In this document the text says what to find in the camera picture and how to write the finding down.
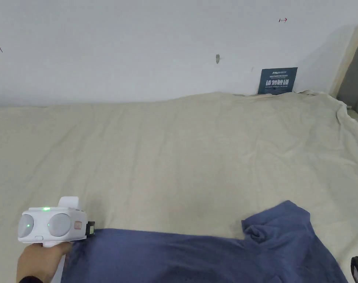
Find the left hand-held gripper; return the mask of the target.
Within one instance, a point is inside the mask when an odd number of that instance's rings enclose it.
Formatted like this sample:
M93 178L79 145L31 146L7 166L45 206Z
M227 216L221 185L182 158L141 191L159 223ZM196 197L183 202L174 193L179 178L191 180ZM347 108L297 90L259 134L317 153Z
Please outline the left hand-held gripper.
M30 207L18 224L18 241L45 247L85 240L94 234L95 223L80 208L79 197L62 197L55 207Z

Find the person's left hand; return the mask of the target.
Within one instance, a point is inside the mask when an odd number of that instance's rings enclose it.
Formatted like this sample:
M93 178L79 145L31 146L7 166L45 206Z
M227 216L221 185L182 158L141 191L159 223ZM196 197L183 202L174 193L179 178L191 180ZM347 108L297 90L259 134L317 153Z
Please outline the person's left hand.
M59 263L72 249L70 242L52 247L41 244L27 246L18 259L17 283L50 283Z

